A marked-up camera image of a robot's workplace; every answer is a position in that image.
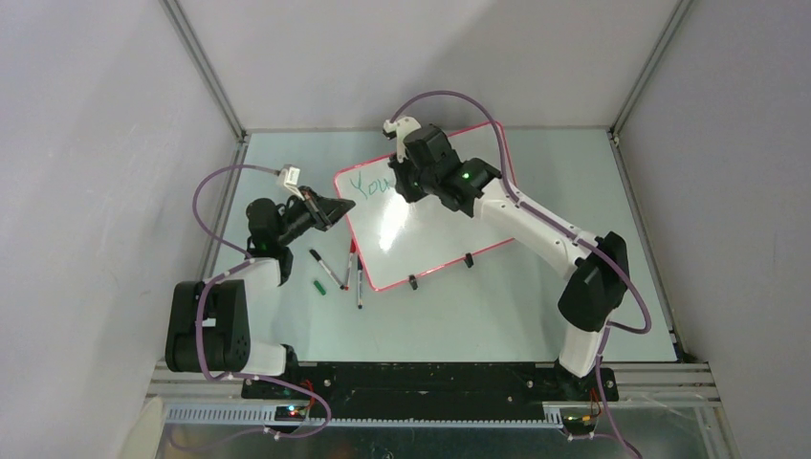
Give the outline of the pink-framed whiteboard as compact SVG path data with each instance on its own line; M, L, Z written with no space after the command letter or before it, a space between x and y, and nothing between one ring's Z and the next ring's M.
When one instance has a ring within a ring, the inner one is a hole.
M468 254L476 256L512 240L463 212L446 209L434 196L407 203L395 191L387 162L383 155L334 176L338 196L356 203L346 219L374 291L438 272Z

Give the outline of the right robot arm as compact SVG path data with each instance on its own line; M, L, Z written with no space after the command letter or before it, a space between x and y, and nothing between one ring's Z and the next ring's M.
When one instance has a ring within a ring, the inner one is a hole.
M565 281L558 301L567 325L556 375L559 393L579 400L594 385L592 373L612 313L628 290L626 243L615 232L584 231L522 193L501 127L492 122L499 165L480 158L461 160L449 136L433 124L403 117L387 120L384 135L395 141L388 165L396 191L410 204L428 195L450 211L503 230L547 262Z

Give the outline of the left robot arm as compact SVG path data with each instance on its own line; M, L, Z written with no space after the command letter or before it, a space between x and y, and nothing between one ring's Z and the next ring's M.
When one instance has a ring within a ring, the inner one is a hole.
M261 328L271 322L292 273L292 243L307 230L329 230L355 205L308 186L282 204L269 198L251 202L246 260L208 281L175 286L164 351L168 369L262 375L277 397L297 394L301 371L287 362L287 346Z

